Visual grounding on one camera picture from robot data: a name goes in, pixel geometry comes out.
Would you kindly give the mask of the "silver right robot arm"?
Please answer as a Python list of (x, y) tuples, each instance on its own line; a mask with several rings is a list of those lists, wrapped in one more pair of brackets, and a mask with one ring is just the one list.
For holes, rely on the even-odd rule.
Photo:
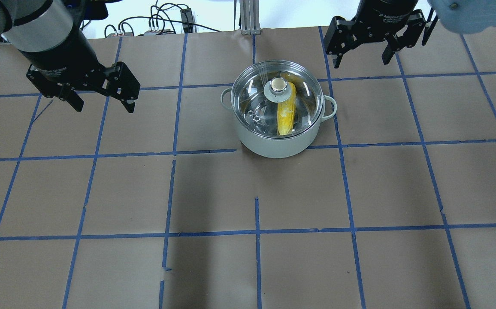
[(348, 51), (367, 43), (386, 42), (381, 56), (387, 65), (395, 53), (426, 45), (436, 25), (452, 33), (480, 33), (496, 26), (496, 0), (430, 0), (429, 15), (416, 0), (362, 0), (353, 19), (334, 16), (323, 38), (325, 53), (338, 68)]

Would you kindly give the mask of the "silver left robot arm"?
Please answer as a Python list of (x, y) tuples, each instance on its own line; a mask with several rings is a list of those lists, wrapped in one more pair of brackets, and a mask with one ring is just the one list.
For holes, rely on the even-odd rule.
[(133, 113), (140, 82), (122, 61), (102, 65), (81, 30), (85, 20), (107, 18), (107, 0), (0, 0), (0, 39), (29, 62), (26, 77), (47, 98), (82, 111), (77, 91), (119, 100)]

